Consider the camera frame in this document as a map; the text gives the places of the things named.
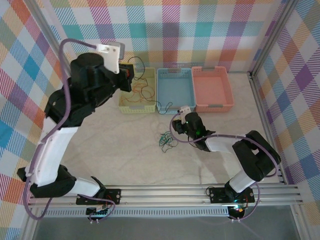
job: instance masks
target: marble surface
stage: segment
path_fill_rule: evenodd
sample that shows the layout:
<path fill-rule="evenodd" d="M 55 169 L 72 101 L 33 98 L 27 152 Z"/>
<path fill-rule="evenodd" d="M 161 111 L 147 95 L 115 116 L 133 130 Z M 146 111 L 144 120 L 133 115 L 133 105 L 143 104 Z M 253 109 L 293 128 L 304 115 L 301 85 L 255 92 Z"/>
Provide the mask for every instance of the marble surface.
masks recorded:
<path fill-rule="evenodd" d="M 235 106 L 227 113 L 200 113 L 203 124 L 221 134 L 264 135 L 247 75 L 230 73 L 229 80 Z M 95 176 L 106 185 L 224 184 L 241 169 L 232 153 L 200 151 L 187 143 L 163 153 L 160 134 L 169 130 L 173 115 L 122 114 L 118 94 L 87 117 L 70 141 L 62 164 L 72 175 Z"/>

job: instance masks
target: checkered pattern wall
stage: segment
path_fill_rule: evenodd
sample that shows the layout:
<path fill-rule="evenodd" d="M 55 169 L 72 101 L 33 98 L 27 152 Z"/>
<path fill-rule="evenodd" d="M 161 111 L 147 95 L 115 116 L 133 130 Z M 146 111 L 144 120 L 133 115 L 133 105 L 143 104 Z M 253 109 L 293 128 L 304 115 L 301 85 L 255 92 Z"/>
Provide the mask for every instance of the checkered pattern wall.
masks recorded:
<path fill-rule="evenodd" d="M 246 72 L 265 35 L 264 22 L 281 0 L 37 2 L 58 40 L 122 42 L 126 59 L 139 56 L 149 67 L 220 65 Z M 69 59 L 87 51 L 72 46 Z"/>
<path fill-rule="evenodd" d="M 265 35 L 264 35 L 264 37 L 263 37 L 263 39 L 262 39 L 262 41 L 260 43 L 260 46 L 259 46 L 258 50 L 256 51 L 256 53 L 254 55 L 253 61 L 252 61 L 251 66 L 249 68 L 249 72 L 251 72 L 254 69 L 254 67 L 256 65 L 256 62 L 257 62 L 258 58 L 260 57 L 260 54 L 261 54 L 262 50 L 264 49 L 266 43 L 268 42 L 271 33 L 275 29 L 275 27 L 277 25 L 276 23 L 277 23 L 279 17 L 281 16 L 281 13 L 284 10 L 284 8 L 285 8 L 285 6 L 286 6 L 288 1 L 289 0 L 281 0 L 281 3 L 280 3 L 278 9 L 276 10 L 276 12 L 274 14 L 274 16 L 272 18 L 272 21 L 271 21 L 267 31 L 265 32 Z"/>
<path fill-rule="evenodd" d="M 300 0 L 258 74 L 290 183 L 320 236 L 320 0 Z"/>
<path fill-rule="evenodd" d="M 0 0 L 0 240 L 17 239 L 25 209 L 16 172 L 31 160 L 60 64 L 22 0 Z"/>

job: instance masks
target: black cable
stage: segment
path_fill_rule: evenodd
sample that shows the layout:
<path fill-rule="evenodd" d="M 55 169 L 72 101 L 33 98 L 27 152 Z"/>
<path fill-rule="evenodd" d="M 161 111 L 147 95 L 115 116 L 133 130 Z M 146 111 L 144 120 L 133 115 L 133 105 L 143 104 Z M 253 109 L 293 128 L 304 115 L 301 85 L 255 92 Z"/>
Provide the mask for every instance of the black cable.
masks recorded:
<path fill-rule="evenodd" d="M 172 103 L 171 101 L 168 102 L 168 104 L 165 106 L 165 112 L 164 112 L 164 113 L 160 113 L 160 110 L 162 109 L 162 104 L 161 104 L 161 102 L 159 102 L 159 101 L 157 101 L 157 100 L 148 100 L 148 99 L 145 97 L 145 95 L 143 94 L 143 89 L 146 88 L 146 87 L 149 87 L 149 84 L 148 84 L 147 79 L 146 79 L 146 78 L 142 78 L 143 75 L 144 75 L 145 72 L 146 72 L 146 66 L 145 66 L 144 61 L 143 61 L 143 60 L 141 59 L 141 57 L 139 57 L 139 56 L 132 56 L 132 57 L 130 57 L 130 58 L 128 59 L 128 63 L 130 63 L 130 60 L 131 60 L 131 59 L 134 59 L 134 58 L 139 59 L 139 60 L 141 61 L 142 65 L 143 65 L 142 75 L 141 75 L 139 78 L 138 78 L 138 77 L 133 77 L 134 80 L 136 80 L 136 81 L 138 81 L 138 80 L 145 80 L 145 82 L 146 82 L 146 86 L 143 86 L 143 87 L 141 88 L 141 95 L 142 95 L 142 97 L 143 97 L 146 101 L 148 101 L 148 102 L 158 103 L 158 104 L 160 105 L 160 108 L 158 109 L 158 113 L 159 113 L 160 115 L 165 115 L 165 114 L 168 112 L 169 108 L 173 105 L 173 103 Z"/>
<path fill-rule="evenodd" d="M 173 137 L 170 134 L 170 131 L 166 131 L 165 133 L 160 135 L 161 135 L 161 138 L 159 140 L 159 147 L 161 147 L 161 150 L 163 153 L 166 153 L 169 149 L 172 149 L 178 146 L 179 142 L 173 139 Z"/>
<path fill-rule="evenodd" d="M 139 56 L 132 56 L 132 57 L 130 57 L 130 58 L 128 59 L 128 63 L 130 63 L 130 60 L 131 60 L 131 59 L 134 59 L 134 58 L 140 59 L 142 65 L 143 65 L 143 73 L 142 73 L 142 75 L 141 75 L 139 78 L 136 77 L 136 76 L 133 77 L 134 80 L 138 81 L 138 80 L 140 80 L 140 79 L 142 78 L 142 76 L 145 74 L 145 72 L 146 72 L 146 66 L 145 66 L 144 61 L 142 61 L 141 57 L 139 57 Z"/>

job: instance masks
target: tangled wire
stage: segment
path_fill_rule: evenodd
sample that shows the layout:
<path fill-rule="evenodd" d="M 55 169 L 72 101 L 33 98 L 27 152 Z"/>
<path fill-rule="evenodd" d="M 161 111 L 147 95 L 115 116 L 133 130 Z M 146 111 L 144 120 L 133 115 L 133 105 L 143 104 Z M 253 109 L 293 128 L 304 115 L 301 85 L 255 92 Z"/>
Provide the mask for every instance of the tangled wire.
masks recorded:
<path fill-rule="evenodd" d="M 161 134 L 161 138 L 159 140 L 159 147 L 161 147 L 162 152 L 166 153 L 169 149 L 172 149 L 177 145 L 178 141 L 172 138 L 170 131 L 166 131 L 165 133 Z"/>

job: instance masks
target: purple cable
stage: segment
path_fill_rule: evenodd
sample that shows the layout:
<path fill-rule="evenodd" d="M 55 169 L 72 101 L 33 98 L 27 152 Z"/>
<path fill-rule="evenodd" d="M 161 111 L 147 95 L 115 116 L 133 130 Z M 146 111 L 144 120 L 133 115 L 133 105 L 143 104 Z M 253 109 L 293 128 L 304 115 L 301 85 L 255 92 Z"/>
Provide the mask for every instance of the purple cable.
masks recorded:
<path fill-rule="evenodd" d="M 95 45 L 92 45 L 92 44 L 89 44 L 89 43 L 86 43 L 86 42 L 83 42 L 83 41 L 79 41 L 79 40 L 76 40 L 76 39 L 73 39 L 73 38 L 66 38 L 66 39 L 61 41 L 60 46 L 59 46 L 58 58 L 59 58 L 59 61 L 60 61 L 60 69 L 61 69 L 61 73 L 62 73 L 63 91 L 64 91 L 64 95 L 65 95 L 65 112 L 64 112 L 64 116 L 61 119 L 61 121 L 58 122 L 58 124 L 41 140 L 39 145 L 36 147 L 34 155 L 33 155 L 32 160 L 30 162 L 29 172 L 28 172 L 29 174 L 32 174 L 32 172 L 33 172 L 33 170 L 35 168 L 36 159 L 37 159 L 38 155 L 40 154 L 40 151 L 42 149 L 42 145 L 44 145 L 46 143 L 46 141 L 48 140 L 48 138 L 52 134 L 54 134 L 55 131 L 58 130 L 65 123 L 65 121 L 68 119 L 69 114 L 70 114 L 71 97 L 70 97 L 70 90 L 69 90 L 69 85 L 68 85 L 68 77 L 67 77 L 67 74 L 65 72 L 66 66 L 65 66 L 65 62 L 64 62 L 64 45 L 66 43 L 77 43 L 77 44 L 81 44 L 81 45 L 84 45 L 84 46 L 87 46 L 87 47 L 90 47 L 90 48 L 93 48 L 93 49 L 97 48 Z M 33 215 L 33 213 L 31 212 L 31 210 L 29 209 L 29 206 L 28 206 L 28 196 L 27 196 L 28 188 L 29 188 L 29 184 L 30 184 L 30 179 L 31 179 L 31 176 L 28 176 L 26 178 L 25 185 L 24 185 L 24 188 L 23 188 L 22 202 L 23 202 L 24 209 L 27 212 L 27 214 L 34 220 L 40 220 L 45 216 L 45 214 L 46 214 L 46 212 L 48 210 L 49 204 L 52 201 L 52 198 L 50 198 L 49 201 L 47 202 L 47 204 L 46 204 L 41 216 Z"/>
<path fill-rule="evenodd" d="M 92 196 L 87 196 L 87 195 L 82 195 L 82 194 L 79 194 L 81 197 L 84 197 L 86 199 L 90 199 L 90 200 L 95 200 L 95 201 L 104 201 L 104 202 L 107 202 L 107 203 L 111 203 L 113 205 L 113 208 L 112 210 L 106 215 L 104 216 L 103 218 L 99 219 L 99 222 L 102 222 L 104 220 L 107 219 L 107 217 L 109 217 L 113 212 L 114 210 L 116 209 L 116 203 L 112 200 L 109 200 L 109 199 L 102 199 L 102 198 L 96 198 L 96 197 L 92 197 Z M 92 222 L 93 220 L 91 219 L 91 216 L 93 215 L 93 213 L 91 213 L 89 215 L 89 220 L 90 222 Z"/>

